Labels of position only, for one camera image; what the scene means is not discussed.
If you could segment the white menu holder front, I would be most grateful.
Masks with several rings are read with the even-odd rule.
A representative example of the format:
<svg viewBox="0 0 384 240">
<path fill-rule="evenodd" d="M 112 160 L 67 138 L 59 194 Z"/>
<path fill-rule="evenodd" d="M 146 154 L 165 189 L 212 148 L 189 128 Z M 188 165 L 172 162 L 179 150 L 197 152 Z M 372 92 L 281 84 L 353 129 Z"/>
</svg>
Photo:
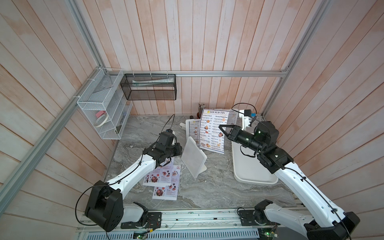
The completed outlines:
<svg viewBox="0 0 384 240">
<path fill-rule="evenodd" d="M 237 110 L 237 109 L 230 110 L 229 115 L 228 115 L 228 121 L 227 121 L 228 125 L 236 125 L 237 124 L 237 120 L 239 117 L 238 111 L 239 110 Z"/>
</svg>

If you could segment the white menu holder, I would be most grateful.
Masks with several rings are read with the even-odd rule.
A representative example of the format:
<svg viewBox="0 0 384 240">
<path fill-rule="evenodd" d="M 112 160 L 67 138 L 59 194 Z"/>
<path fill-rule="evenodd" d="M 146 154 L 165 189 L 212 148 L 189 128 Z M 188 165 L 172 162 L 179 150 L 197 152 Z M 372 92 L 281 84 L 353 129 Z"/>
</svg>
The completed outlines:
<svg viewBox="0 0 384 240">
<path fill-rule="evenodd" d="M 239 117 L 238 111 L 239 110 L 237 110 L 237 109 L 230 110 L 229 115 L 228 115 L 228 121 L 227 121 L 228 125 L 236 125 L 237 124 L 237 120 Z"/>
<path fill-rule="evenodd" d="M 207 156 L 192 137 L 187 137 L 181 159 L 194 179 L 207 170 L 205 165 Z"/>
<path fill-rule="evenodd" d="M 200 119 L 186 120 L 186 136 L 192 137 L 195 143 L 200 145 Z"/>
</svg>

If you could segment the red special menu sheet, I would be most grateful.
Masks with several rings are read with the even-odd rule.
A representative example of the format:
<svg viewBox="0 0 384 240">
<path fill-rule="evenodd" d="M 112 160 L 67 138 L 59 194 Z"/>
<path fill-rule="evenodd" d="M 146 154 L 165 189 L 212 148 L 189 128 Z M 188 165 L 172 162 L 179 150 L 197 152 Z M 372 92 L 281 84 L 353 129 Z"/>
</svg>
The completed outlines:
<svg viewBox="0 0 384 240">
<path fill-rule="evenodd" d="M 181 166 L 174 165 L 171 184 L 164 187 L 154 187 L 153 199 L 176 201 L 178 197 L 180 177 Z"/>
<path fill-rule="evenodd" d="M 159 166 L 150 173 L 146 174 L 143 186 L 164 187 L 171 184 L 174 164 Z"/>
</svg>

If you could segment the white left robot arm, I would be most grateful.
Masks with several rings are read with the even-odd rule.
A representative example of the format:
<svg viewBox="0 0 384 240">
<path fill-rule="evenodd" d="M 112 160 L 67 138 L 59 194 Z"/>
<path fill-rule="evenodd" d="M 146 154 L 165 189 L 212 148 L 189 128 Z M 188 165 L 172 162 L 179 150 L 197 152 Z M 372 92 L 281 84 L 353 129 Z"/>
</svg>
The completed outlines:
<svg viewBox="0 0 384 240">
<path fill-rule="evenodd" d="M 123 200 L 145 175 L 181 154 L 182 146 L 174 132 L 171 129 L 161 132 L 157 141 L 144 149 L 129 168 L 107 182 L 98 181 L 92 186 L 85 216 L 106 232 L 120 224 L 149 227 L 148 209 L 137 202 L 124 206 Z"/>
</svg>

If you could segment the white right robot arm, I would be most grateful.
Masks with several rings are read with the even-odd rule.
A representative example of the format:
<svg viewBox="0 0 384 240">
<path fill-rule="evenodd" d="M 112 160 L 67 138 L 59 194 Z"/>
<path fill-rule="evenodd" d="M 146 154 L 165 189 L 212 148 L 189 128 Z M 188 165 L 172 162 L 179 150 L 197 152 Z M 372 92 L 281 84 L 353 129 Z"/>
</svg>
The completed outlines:
<svg viewBox="0 0 384 240">
<path fill-rule="evenodd" d="M 281 208 L 270 200 L 255 206 L 254 221 L 259 225 L 277 223 L 309 240 L 347 240 L 361 222 L 354 212 L 345 212 L 333 203 L 301 171 L 294 159 L 276 145 L 279 131 L 270 121 L 259 122 L 253 133 L 237 125 L 219 125 L 228 140 L 254 151 L 253 158 L 301 200 L 310 212 L 301 215 Z"/>
</svg>

